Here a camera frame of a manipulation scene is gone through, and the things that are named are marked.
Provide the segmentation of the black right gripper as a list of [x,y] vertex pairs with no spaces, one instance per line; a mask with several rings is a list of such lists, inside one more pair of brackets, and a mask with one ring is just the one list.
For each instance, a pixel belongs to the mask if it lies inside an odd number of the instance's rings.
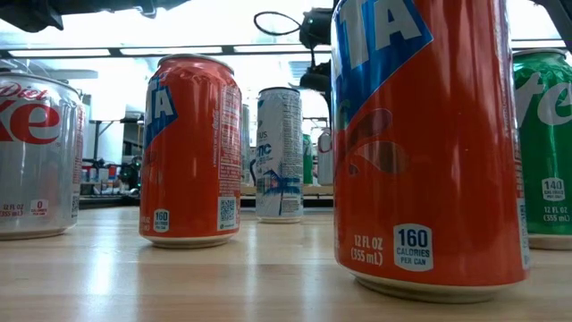
[[312,8],[304,12],[303,22],[299,28],[299,41],[310,49],[311,61],[306,72],[301,76],[299,86],[304,89],[326,92],[332,88],[331,61],[317,63],[315,60],[316,46],[331,44],[331,19],[333,9]]

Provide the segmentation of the green Sprite can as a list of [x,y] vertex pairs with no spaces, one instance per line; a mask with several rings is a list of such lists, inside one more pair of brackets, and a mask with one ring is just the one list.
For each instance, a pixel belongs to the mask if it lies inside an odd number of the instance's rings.
[[529,245],[572,250],[572,65],[556,48],[513,63]]
[[309,134],[303,135],[303,183],[313,183],[313,153]]

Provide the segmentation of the silver Diet Coke can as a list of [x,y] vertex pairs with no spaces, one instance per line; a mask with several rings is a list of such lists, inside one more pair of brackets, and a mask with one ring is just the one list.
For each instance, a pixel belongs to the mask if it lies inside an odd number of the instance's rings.
[[84,125],[70,85],[0,72],[0,241],[55,236],[76,225]]
[[323,128],[317,142],[317,181],[320,185],[333,184],[332,132]]

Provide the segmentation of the white Celsius can peach print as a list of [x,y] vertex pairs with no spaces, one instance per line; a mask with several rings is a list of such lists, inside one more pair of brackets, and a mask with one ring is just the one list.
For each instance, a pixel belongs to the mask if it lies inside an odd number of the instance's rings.
[[249,108],[247,104],[242,105],[241,110],[241,164],[242,164],[242,183],[249,184],[250,171],[249,171]]

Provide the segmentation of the orange Fanta can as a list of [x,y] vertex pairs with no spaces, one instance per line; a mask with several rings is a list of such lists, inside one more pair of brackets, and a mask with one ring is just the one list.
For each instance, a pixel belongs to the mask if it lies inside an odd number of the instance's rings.
[[334,251],[366,288],[488,301],[525,281],[506,0],[339,0]]
[[240,230],[241,92],[213,57],[161,58],[147,85],[139,234],[194,249]]

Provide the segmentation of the ceiling air vent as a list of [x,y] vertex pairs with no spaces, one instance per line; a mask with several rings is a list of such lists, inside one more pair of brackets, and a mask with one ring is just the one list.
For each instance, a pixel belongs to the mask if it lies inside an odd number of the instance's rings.
[[299,83],[301,77],[307,72],[307,69],[310,66],[310,61],[289,61],[288,69],[290,73],[290,82]]

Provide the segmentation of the thin black background stand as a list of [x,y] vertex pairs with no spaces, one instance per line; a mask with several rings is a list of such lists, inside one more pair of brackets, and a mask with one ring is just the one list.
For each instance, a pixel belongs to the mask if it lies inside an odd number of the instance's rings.
[[329,127],[330,123],[327,117],[304,117],[302,121],[304,134],[311,134],[313,131],[321,131]]

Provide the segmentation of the white Celsius can blue palm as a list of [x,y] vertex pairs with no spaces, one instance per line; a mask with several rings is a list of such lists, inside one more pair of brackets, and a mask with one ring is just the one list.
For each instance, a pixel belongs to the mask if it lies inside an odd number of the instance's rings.
[[300,93],[271,87],[258,94],[256,216],[293,224],[303,216],[303,133]]

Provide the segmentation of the black overhead frame bar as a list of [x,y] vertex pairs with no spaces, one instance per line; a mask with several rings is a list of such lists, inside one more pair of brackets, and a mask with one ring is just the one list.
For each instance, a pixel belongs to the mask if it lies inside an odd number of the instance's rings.
[[213,46],[160,46],[160,47],[54,47],[54,48],[0,48],[0,58],[22,59],[81,59],[159,57],[174,54],[200,55],[298,55],[328,54],[327,45],[313,50],[302,44],[238,44]]

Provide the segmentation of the black metal table frame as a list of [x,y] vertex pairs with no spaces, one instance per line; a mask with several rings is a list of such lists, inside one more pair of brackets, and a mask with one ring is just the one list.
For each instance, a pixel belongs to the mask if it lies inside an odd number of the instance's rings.
[[[80,210],[96,209],[96,208],[115,208],[115,207],[138,207],[140,198],[127,195],[112,196],[81,196]],[[305,208],[332,208],[333,199],[320,197],[312,199],[306,196],[303,201]]]

